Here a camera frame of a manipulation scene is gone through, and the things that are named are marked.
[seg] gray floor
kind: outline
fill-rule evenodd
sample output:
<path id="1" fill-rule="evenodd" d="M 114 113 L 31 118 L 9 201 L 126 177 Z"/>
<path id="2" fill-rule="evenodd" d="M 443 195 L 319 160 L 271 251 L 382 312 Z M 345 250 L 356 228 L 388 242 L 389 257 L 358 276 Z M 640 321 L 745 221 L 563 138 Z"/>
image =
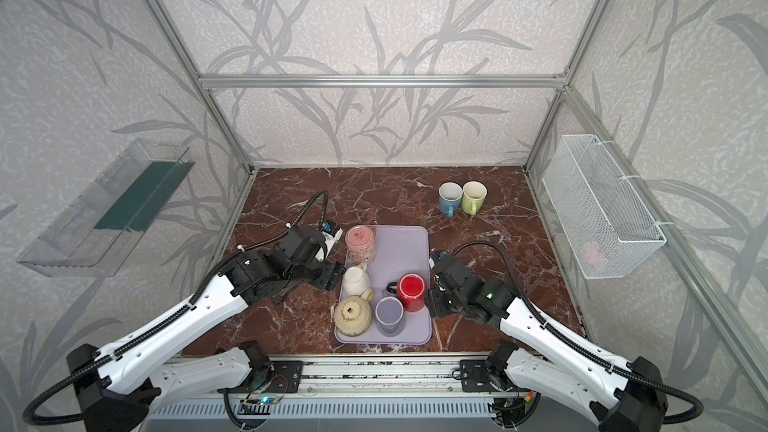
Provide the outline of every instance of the gray floor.
<path id="1" fill-rule="evenodd" d="M 521 432 L 595 432 L 598 428 L 557 402 L 542 398 Z M 139 432 L 236 432 L 228 420 L 146 420 Z M 490 419 L 384 419 L 384 420 L 268 420 L 258 432 L 499 432 Z"/>

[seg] blue mug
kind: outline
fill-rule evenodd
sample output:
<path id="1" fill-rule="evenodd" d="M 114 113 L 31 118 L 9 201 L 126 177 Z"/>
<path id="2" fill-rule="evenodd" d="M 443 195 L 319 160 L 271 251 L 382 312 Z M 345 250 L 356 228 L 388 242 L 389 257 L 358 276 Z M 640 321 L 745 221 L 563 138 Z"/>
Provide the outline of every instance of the blue mug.
<path id="1" fill-rule="evenodd" d="M 439 192 L 440 212 L 449 217 L 453 217 L 453 213 L 456 212 L 462 204 L 462 187 L 454 182 L 446 182 L 440 186 Z"/>

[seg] marble tabletop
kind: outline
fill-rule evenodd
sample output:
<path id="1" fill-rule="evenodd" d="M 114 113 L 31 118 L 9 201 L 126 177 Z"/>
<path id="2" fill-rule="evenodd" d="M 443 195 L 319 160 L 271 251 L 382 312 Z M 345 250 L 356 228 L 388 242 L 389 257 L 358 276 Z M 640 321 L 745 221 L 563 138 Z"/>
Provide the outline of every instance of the marble tabletop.
<path id="1" fill-rule="evenodd" d="M 437 207 L 438 187 L 480 181 L 488 188 L 475 217 L 453 218 Z M 262 168 L 256 174 L 229 251 L 280 233 L 305 200 L 326 188 L 326 217 L 345 230 L 357 224 L 423 226 L 429 246 L 452 251 L 470 240 L 501 243 L 531 300 L 553 318 L 581 333 L 578 316 L 558 270 L 544 226 L 520 167 Z M 303 219 L 316 222 L 320 200 Z M 344 241 L 331 260 L 344 262 Z M 484 278 L 508 280 L 501 259 L 486 247 L 468 248 L 460 257 Z M 484 351 L 501 338 L 491 326 L 454 314 L 432 320 L 432 338 L 421 346 L 341 344 L 333 335 L 332 310 L 339 290 L 321 292 L 307 284 L 282 297 L 266 299 L 228 319 L 190 344 L 184 354 L 205 356 L 245 341 L 258 341 L 268 354 L 330 354 L 388 351 Z"/>

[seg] red mug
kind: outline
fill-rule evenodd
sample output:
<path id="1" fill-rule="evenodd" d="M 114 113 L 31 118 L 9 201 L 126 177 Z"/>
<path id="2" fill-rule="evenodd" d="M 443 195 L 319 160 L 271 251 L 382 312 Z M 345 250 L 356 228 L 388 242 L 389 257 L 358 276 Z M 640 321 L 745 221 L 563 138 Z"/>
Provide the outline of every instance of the red mug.
<path id="1" fill-rule="evenodd" d="M 405 274 L 397 282 L 387 284 L 386 290 L 390 294 L 397 294 L 402 307 L 408 312 L 417 312 L 424 307 L 427 283 L 419 274 Z"/>

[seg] wallpaper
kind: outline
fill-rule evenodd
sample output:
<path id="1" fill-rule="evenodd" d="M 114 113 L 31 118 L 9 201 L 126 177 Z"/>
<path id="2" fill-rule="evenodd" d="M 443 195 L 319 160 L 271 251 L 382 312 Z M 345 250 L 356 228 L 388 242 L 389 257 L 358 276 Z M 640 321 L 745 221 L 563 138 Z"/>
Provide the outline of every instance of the wallpaper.
<path id="1" fill-rule="evenodd" d="M 530 177 L 542 219 L 554 234 L 552 242 L 562 261 L 568 290 L 590 339 L 629 360 L 645 357 L 658 366 L 665 384 L 691 392 L 704 402 L 704 414 L 695 421 L 667 425 L 663 430 L 768 430 L 768 410 L 663 249 L 626 278 L 584 279 L 542 184 L 560 136 L 579 133 L 585 130 L 564 105 L 534 160 Z M 670 399 L 672 413 L 687 407 Z"/>
<path id="2" fill-rule="evenodd" d="M 0 429 L 67 375 L 64 357 L 154 318 L 197 283 L 246 170 L 139 0 L 0 0 Z M 111 278 L 16 258 L 133 140 L 195 164 Z M 72 390 L 42 414 L 77 411 Z M 81 424 L 47 427 L 82 430 Z"/>
<path id="3" fill-rule="evenodd" d="M 554 95 L 551 89 L 217 92 L 251 161 L 274 166 L 521 165 Z"/>
<path id="4" fill-rule="evenodd" d="M 594 0 L 163 0 L 203 73 L 558 73 Z"/>
<path id="5" fill-rule="evenodd" d="M 576 85 L 768 346 L 766 0 L 617 0 Z"/>

